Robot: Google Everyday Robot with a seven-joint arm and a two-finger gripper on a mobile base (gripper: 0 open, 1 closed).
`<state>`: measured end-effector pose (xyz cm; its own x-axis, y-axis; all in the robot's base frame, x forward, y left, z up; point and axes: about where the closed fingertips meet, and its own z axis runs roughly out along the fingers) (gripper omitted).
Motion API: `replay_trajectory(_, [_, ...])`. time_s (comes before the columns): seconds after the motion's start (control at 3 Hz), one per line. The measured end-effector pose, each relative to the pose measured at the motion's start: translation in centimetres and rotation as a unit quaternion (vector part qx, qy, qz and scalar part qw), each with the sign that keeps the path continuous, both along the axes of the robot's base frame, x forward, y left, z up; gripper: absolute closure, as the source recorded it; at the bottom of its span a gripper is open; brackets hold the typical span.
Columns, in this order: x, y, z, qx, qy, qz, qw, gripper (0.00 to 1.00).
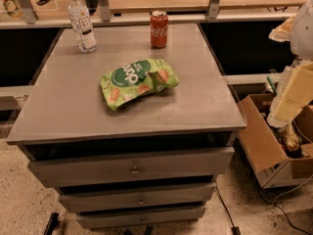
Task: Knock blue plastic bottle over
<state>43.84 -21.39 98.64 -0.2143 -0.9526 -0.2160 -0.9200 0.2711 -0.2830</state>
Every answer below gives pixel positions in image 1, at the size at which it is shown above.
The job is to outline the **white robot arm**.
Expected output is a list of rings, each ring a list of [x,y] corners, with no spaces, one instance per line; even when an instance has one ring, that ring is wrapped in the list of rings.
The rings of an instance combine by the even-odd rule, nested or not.
[[[270,116],[275,126],[290,123],[313,99],[313,0],[307,0],[296,16],[282,24],[290,24],[291,52],[297,60],[282,73]]]

